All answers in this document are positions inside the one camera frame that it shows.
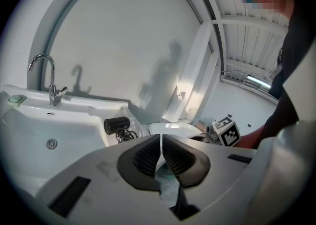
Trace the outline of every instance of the white sink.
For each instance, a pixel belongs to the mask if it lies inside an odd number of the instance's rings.
[[[27,99],[13,109],[7,99],[22,94]],[[0,149],[4,167],[13,183],[35,196],[57,173],[82,156],[117,144],[107,135],[103,121],[126,116],[138,136],[148,133],[127,108],[127,103],[65,96],[49,106],[48,94],[5,86],[0,95]],[[46,144],[57,142],[54,149]]]

